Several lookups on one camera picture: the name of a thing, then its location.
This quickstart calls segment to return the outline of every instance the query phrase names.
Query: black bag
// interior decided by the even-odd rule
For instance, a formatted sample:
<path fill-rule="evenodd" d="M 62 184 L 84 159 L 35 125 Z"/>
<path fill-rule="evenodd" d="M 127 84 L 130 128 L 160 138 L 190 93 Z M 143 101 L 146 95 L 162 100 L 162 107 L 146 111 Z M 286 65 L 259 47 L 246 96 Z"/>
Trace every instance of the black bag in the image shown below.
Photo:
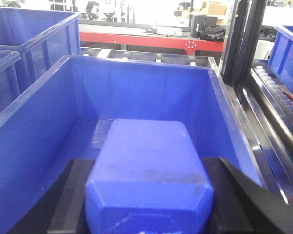
<path fill-rule="evenodd" d="M 278 31 L 271 26 L 262 25 L 260 29 L 259 40 L 267 40 L 274 42 Z"/>
<path fill-rule="evenodd" d="M 225 38 L 226 29 L 226 25 L 207 26 L 203 29 L 203 31 L 198 32 L 198 36 L 202 40 L 223 42 Z"/>

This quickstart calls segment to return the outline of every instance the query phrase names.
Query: small blue bin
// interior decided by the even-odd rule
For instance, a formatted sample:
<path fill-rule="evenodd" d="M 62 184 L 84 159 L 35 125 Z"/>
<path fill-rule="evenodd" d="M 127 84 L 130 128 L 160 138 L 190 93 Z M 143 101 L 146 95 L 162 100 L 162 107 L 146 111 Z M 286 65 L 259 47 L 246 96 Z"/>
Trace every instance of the small blue bin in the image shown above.
<path fill-rule="evenodd" d="M 0 49 L 21 55 L 15 65 L 21 92 L 62 56 L 80 52 L 79 16 L 74 12 L 0 8 Z"/>
<path fill-rule="evenodd" d="M 293 93 L 293 26 L 276 28 L 279 32 L 268 65 Z"/>
<path fill-rule="evenodd" d="M 70 158 L 96 159 L 117 118 L 180 121 L 200 157 L 225 157 L 260 184 L 224 89 L 204 67 L 63 57 L 0 114 L 0 234 Z"/>
<path fill-rule="evenodd" d="M 86 185 L 92 234 L 198 234 L 213 188 L 177 121 L 117 119 Z"/>
<path fill-rule="evenodd" d="M 20 59 L 16 51 L 0 50 L 0 113 L 20 95 L 14 66 Z"/>

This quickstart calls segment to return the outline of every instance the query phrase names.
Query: black vertical post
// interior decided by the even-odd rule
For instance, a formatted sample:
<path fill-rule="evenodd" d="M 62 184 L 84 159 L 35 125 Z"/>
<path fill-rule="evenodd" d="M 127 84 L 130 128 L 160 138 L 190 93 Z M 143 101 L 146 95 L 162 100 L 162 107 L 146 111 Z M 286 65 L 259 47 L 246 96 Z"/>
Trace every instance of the black vertical post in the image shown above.
<path fill-rule="evenodd" d="M 226 32 L 227 46 L 222 58 L 221 73 L 226 84 L 232 85 L 232 72 L 238 60 L 243 29 L 248 13 L 249 0 L 235 0 Z"/>
<path fill-rule="evenodd" d="M 267 0 L 252 0 L 238 60 L 235 61 L 232 73 L 232 84 L 238 96 L 250 75 L 266 4 Z"/>

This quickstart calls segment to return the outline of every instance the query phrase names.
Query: red workbench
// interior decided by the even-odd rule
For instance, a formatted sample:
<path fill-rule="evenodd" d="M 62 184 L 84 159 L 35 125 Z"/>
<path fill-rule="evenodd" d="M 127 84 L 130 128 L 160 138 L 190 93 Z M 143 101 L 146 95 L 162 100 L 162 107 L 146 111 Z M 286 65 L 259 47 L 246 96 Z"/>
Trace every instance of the red workbench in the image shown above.
<path fill-rule="evenodd" d="M 184 49 L 187 55 L 197 50 L 222 52 L 223 42 L 199 40 L 191 37 L 163 37 L 147 35 L 144 29 L 80 24 L 80 39 L 89 42 L 115 43 Z"/>

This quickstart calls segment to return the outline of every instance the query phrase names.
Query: black cloth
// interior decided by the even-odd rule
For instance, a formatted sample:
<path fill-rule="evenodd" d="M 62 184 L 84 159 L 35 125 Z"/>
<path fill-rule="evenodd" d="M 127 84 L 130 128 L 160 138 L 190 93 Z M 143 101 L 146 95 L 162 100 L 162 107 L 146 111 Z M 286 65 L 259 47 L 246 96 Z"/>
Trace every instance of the black cloth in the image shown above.
<path fill-rule="evenodd" d="M 278 31 L 271 26 L 262 25 L 260 29 L 259 40 L 267 40 L 274 42 Z"/>
<path fill-rule="evenodd" d="M 225 39 L 226 29 L 226 25 L 207 26 L 201 32 L 198 32 L 197 35 L 202 40 L 223 42 Z"/>
<path fill-rule="evenodd" d="M 97 2 L 95 2 L 95 1 L 88 1 L 86 9 L 92 10 L 93 6 L 99 6 L 99 4 Z"/>

